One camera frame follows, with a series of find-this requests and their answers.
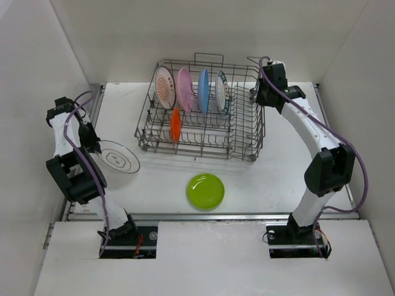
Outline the white plate dark line emblem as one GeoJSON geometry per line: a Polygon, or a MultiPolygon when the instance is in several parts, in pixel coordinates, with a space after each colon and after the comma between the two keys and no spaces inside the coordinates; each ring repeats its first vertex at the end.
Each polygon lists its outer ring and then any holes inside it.
{"type": "Polygon", "coordinates": [[[119,173],[134,174],[141,167],[138,158],[131,150],[114,141],[99,141],[95,154],[105,165],[119,173]]]}

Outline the small green plate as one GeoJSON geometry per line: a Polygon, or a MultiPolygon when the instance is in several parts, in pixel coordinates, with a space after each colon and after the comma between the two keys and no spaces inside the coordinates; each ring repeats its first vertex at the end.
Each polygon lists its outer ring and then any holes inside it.
{"type": "Polygon", "coordinates": [[[225,186],[219,177],[211,173],[198,174],[189,181],[186,196],[194,208],[211,211],[222,203],[225,186]]]}

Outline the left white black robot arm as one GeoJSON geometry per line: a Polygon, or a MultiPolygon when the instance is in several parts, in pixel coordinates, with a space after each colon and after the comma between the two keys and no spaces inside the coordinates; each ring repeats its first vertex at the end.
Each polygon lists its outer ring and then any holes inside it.
{"type": "Polygon", "coordinates": [[[55,139],[53,158],[46,161],[48,172],[69,202],[88,205],[105,222],[99,235],[106,242],[134,243],[138,227],[106,191],[107,181],[92,155],[122,173],[136,173],[139,160],[123,145],[97,136],[84,104],[67,97],[54,103],[46,114],[55,139]]]}

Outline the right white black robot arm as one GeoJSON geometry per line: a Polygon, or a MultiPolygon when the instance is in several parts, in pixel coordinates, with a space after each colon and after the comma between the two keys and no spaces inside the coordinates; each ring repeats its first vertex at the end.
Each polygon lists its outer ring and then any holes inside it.
{"type": "Polygon", "coordinates": [[[356,156],[314,114],[303,90],[288,85],[283,63],[259,67],[256,102],[276,109],[293,126],[312,159],[304,173],[306,191],[286,227],[287,238],[299,243],[313,232],[316,217],[332,196],[350,182],[356,156]]]}

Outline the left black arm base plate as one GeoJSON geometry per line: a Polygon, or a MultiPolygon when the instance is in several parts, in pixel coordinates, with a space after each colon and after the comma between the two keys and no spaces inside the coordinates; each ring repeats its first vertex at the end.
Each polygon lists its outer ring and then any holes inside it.
{"type": "Polygon", "coordinates": [[[109,239],[104,245],[104,233],[99,232],[103,238],[99,251],[100,259],[155,259],[158,239],[158,225],[138,226],[137,234],[124,234],[109,239]]]}

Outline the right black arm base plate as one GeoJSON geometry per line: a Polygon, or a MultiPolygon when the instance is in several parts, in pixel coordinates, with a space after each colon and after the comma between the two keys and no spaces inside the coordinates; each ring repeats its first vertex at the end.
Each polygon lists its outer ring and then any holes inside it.
{"type": "Polygon", "coordinates": [[[268,225],[264,236],[270,258],[327,259],[332,252],[331,244],[318,229],[294,236],[286,225],[268,225]]]}

